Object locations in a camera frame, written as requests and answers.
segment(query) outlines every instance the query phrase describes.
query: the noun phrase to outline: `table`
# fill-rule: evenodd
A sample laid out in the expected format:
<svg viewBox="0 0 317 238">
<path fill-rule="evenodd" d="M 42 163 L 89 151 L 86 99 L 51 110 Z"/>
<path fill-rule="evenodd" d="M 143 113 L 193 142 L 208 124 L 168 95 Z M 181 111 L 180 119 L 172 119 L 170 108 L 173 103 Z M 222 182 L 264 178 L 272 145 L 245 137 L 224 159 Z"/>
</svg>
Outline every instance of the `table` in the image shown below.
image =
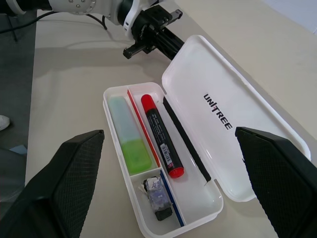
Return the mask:
<svg viewBox="0 0 317 238">
<path fill-rule="evenodd" d="M 177 8 L 167 3 L 167 9 Z M 82 238 L 142 238 L 125 187 L 103 110 L 103 92 L 113 86 L 156 82 L 170 60 L 159 52 L 127 60 L 121 26 L 108 32 L 86 16 L 58 13 L 37 23 L 26 182 L 52 158 L 62 142 L 103 129 L 105 141 L 96 189 Z M 207 34 L 186 14 L 171 25 L 182 40 Z M 180 238 L 277 237 L 256 199 L 236 203 L 224 194 L 218 217 Z"/>
</svg>

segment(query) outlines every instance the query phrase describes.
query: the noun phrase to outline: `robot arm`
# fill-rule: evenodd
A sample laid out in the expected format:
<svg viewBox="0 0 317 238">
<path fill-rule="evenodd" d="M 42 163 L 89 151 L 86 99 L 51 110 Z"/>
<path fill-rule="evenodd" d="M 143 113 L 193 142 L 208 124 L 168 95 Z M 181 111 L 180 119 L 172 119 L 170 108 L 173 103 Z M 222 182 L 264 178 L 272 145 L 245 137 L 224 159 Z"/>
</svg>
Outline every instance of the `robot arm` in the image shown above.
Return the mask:
<svg viewBox="0 0 317 238">
<path fill-rule="evenodd" d="M 135 44 L 124 50 L 128 59 L 140 51 L 159 49 L 173 59 L 184 44 L 166 26 L 182 16 L 169 13 L 158 3 L 163 0 L 0 0 L 0 14 L 22 15 L 30 10 L 53 10 L 73 14 L 99 13 L 115 25 L 122 25 Z"/>
</svg>

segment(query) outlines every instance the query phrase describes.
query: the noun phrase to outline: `floor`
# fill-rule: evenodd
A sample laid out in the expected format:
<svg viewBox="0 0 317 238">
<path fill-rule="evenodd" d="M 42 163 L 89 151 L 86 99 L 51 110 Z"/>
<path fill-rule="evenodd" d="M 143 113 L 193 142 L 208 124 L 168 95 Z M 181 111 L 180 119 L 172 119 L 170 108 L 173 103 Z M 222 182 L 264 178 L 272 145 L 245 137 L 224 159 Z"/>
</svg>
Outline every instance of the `floor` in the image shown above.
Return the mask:
<svg viewBox="0 0 317 238">
<path fill-rule="evenodd" d="M 25 24 L 36 17 L 36 12 L 11 18 L 13 26 Z M 0 30 L 8 22 L 0 15 Z M 31 106 L 33 59 L 36 25 L 16 31 L 15 42 L 11 32 L 0 35 L 0 115 L 10 117 L 11 125 L 0 131 L 0 148 L 10 149 L 28 143 Z"/>
</svg>

